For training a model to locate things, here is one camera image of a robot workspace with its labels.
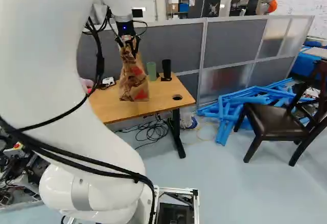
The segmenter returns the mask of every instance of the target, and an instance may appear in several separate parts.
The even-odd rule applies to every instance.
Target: chair seat
[[[246,103],[244,109],[253,128],[270,139],[303,137],[309,133],[286,108]]]

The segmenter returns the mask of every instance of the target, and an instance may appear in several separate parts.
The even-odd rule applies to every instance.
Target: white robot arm
[[[117,22],[130,22],[128,0],[102,1]],[[148,223],[153,200],[144,184],[148,181],[142,159],[96,117],[77,73],[77,46],[93,2],[0,1],[0,120],[21,141],[31,141],[33,150],[52,164],[40,182],[41,197],[50,208],[100,223],[124,224],[136,215]],[[69,110],[67,116],[46,125],[13,130],[51,121]],[[44,143],[42,150],[35,141]],[[105,176],[128,173],[72,158],[71,152],[135,172],[143,181]]]

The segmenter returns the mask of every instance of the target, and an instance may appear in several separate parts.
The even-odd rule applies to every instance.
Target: gray floor
[[[170,135],[138,150],[154,184],[200,190],[201,223],[325,223],[327,132],[295,167],[289,167],[296,148],[292,142],[264,142],[244,164],[253,132],[232,133],[223,147],[213,140],[217,124],[201,120],[201,126],[199,131],[181,134],[187,154],[183,160]],[[139,145],[132,132],[120,136],[134,147]],[[0,223],[9,224],[58,224],[59,219],[58,213],[44,206],[0,214]]]

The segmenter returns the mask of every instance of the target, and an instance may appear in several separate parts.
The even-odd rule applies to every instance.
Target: brown paper bag
[[[133,40],[133,45],[135,48],[136,39]],[[119,78],[120,100],[148,101],[148,80],[144,71],[140,53],[137,53],[135,59],[129,45],[122,47],[120,52],[123,61],[123,68]]]

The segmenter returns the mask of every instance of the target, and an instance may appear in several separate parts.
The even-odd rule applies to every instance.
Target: chair
[[[237,132],[247,116],[255,138],[248,149],[243,161],[248,163],[262,141],[293,141],[298,146],[298,149],[293,154],[290,166],[294,166],[312,141],[325,129],[327,126],[327,118],[324,118],[326,113],[326,97],[325,83],[327,75],[327,61],[319,61],[315,64],[313,72],[310,74],[308,81],[304,82],[293,98],[288,107],[275,107],[271,105],[245,103],[243,110],[236,122],[234,131]],[[321,75],[321,92],[319,97],[313,101],[299,102],[303,93],[314,81],[317,74]],[[312,116],[305,108],[305,105],[318,103],[318,110]],[[297,108],[309,118],[309,123],[304,126],[293,114],[292,109]]]

